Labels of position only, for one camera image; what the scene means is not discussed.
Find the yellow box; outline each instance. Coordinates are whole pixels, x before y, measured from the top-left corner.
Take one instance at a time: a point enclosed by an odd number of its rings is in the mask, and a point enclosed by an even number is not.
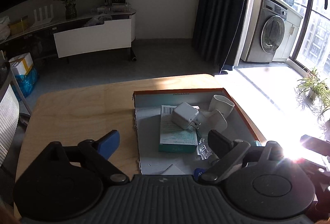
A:
[[[27,16],[22,17],[21,19],[10,23],[10,33],[11,35],[15,35],[17,33],[20,33],[24,30],[26,30],[29,27],[29,20]]]

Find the laundry cabinet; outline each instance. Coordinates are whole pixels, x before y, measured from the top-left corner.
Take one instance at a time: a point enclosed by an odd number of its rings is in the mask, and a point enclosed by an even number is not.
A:
[[[284,22],[284,37],[280,46],[275,51],[273,61],[285,62],[289,58],[291,50],[295,45],[301,20],[302,16],[300,14],[288,10],[287,19]]]

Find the barcode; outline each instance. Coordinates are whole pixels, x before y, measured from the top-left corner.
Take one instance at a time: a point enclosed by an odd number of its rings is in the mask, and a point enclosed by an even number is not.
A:
[[[171,114],[174,108],[171,107],[163,107],[163,113]]]

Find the washing machine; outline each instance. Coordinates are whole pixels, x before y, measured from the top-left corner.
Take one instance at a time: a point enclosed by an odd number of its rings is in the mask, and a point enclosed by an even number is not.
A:
[[[262,0],[255,32],[244,61],[267,63],[273,60],[284,37],[287,13],[285,8],[271,0]]]

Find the white drawer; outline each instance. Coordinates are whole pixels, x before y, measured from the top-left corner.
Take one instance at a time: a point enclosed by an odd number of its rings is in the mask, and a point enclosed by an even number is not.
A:
[[[54,33],[58,57],[131,47],[131,19]]]

